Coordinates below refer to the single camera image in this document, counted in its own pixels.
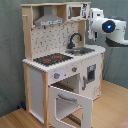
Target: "tiled backsplash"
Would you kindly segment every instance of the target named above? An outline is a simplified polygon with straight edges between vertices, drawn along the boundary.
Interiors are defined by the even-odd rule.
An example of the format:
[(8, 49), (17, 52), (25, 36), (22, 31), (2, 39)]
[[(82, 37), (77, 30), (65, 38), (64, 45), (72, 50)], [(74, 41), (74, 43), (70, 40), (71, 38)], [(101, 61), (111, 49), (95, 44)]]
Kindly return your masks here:
[[(31, 31), (33, 58), (66, 50), (71, 35), (78, 33), (78, 28), (78, 22), (34, 28)], [(78, 46), (78, 36), (73, 38), (73, 43)]]

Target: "gray wall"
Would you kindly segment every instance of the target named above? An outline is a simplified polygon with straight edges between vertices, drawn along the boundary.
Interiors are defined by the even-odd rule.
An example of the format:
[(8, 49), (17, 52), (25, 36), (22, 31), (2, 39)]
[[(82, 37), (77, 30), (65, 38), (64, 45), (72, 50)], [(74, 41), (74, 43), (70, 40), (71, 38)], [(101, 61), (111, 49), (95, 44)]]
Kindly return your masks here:
[[(62, 0), (0, 0), (0, 116), (16, 110), (21, 101), (25, 102), (22, 66), (22, 59), (25, 56), (20, 4), (43, 2), (62, 2)], [(128, 0), (91, 0), (91, 2), (92, 7), (104, 10), (105, 17), (117, 15), (128, 21)], [(125, 37), (128, 39), (128, 27)], [(100, 34), (96, 42), (86, 39), (88, 44), (106, 48), (103, 79), (128, 88), (127, 48), (111, 49), (104, 42), (105, 36)]]

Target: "control knob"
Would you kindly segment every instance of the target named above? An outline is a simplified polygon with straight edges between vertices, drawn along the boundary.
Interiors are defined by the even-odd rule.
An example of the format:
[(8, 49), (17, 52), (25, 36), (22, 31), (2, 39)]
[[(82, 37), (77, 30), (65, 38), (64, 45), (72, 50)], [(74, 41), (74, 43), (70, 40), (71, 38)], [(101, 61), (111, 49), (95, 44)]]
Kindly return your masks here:
[(54, 74), (54, 78), (55, 78), (55, 79), (58, 79), (59, 77), (60, 77), (60, 75), (59, 75), (58, 73), (55, 73), (55, 74)]
[(76, 67), (73, 67), (73, 68), (72, 68), (72, 71), (73, 71), (73, 72), (76, 72), (76, 70), (77, 70)]

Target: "faucet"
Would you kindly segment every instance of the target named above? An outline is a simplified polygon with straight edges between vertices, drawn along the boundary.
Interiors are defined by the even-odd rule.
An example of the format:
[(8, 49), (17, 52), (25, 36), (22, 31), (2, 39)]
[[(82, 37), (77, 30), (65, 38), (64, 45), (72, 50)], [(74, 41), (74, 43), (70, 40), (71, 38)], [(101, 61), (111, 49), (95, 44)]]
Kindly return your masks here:
[(72, 39), (75, 35), (80, 36), (80, 41), (82, 41), (82, 35), (80, 33), (74, 33), (71, 38), (70, 38), (70, 43), (68, 44), (68, 49), (72, 49), (73, 47), (75, 47), (75, 44), (73, 44)]

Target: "toy kitchen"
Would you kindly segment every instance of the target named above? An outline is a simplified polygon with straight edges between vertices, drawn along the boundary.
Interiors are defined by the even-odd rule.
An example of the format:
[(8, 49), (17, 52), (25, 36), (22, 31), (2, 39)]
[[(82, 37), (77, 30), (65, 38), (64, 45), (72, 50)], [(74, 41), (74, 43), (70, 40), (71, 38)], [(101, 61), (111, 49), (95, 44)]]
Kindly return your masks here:
[(26, 110), (45, 128), (76, 128), (63, 119), (79, 109), (81, 128), (91, 128), (93, 100), (101, 95), (105, 49), (85, 44), (90, 4), (21, 5)]

